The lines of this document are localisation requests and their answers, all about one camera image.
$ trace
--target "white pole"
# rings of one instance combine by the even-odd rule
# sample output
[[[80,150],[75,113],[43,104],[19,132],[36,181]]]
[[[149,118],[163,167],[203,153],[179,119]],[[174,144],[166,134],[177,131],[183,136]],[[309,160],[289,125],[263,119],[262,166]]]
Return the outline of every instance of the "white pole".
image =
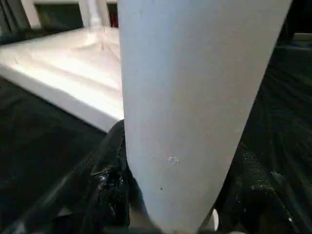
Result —
[[[120,0],[127,158],[151,220],[213,206],[291,0]]]

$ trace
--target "small white speck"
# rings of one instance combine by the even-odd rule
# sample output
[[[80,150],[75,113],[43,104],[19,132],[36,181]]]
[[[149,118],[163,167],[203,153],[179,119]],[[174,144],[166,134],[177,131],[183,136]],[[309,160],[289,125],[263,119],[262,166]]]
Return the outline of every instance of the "small white speck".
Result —
[[[234,104],[234,105],[237,105],[237,104],[238,104],[238,101],[236,101],[236,100],[231,100],[231,103]]]
[[[173,165],[180,164],[180,160],[177,157],[169,157],[168,161]]]

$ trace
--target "white surface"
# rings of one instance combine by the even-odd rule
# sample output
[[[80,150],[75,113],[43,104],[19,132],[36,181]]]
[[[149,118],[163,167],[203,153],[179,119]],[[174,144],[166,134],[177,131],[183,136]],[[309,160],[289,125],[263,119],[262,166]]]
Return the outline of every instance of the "white surface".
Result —
[[[86,29],[3,47],[0,75],[107,132],[123,106],[119,32],[103,38],[103,51]]]
[[[118,2],[127,159],[163,231],[214,204],[290,2]]]

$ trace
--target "white cylinder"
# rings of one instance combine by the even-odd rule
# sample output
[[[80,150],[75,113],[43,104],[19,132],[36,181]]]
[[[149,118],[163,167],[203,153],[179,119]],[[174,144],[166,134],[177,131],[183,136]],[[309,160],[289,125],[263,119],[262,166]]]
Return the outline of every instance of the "white cylinder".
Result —
[[[291,0],[120,0],[127,158],[150,219],[195,233]]]

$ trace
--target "black plastic sheet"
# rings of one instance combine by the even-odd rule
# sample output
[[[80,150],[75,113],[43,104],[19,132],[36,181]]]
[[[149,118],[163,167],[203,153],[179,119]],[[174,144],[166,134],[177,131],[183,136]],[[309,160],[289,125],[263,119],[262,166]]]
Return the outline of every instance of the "black plastic sheet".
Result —
[[[312,233],[312,50],[278,46],[217,202],[221,225]]]
[[[112,131],[105,138],[0,78],[0,233],[127,227],[123,123]],[[70,213],[60,216],[64,208]]]

